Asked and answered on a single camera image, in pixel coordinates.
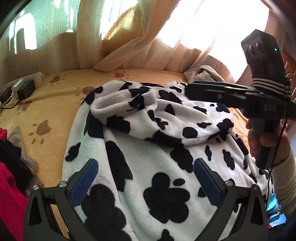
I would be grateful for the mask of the person's right hand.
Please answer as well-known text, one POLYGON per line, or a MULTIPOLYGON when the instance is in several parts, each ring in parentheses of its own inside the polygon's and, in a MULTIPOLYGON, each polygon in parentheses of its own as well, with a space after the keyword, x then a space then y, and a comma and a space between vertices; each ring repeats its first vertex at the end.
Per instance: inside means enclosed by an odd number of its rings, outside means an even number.
POLYGON ((250 147, 250 154, 252 157, 258 153, 258 146, 259 143, 265 147, 276 147, 278 141, 280 140, 280 145, 277 149, 274 166, 281 164, 284 162, 291 153, 290 141, 287 136, 287 132, 284 130, 283 134, 281 135, 283 125, 280 123, 276 128, 274 133, 265 133, 260 136, 260 138, 255 137, 254 131, 251 125, 251 122, 248 121, 246 123, 246 128, 248 129, 248 144, 250 147))

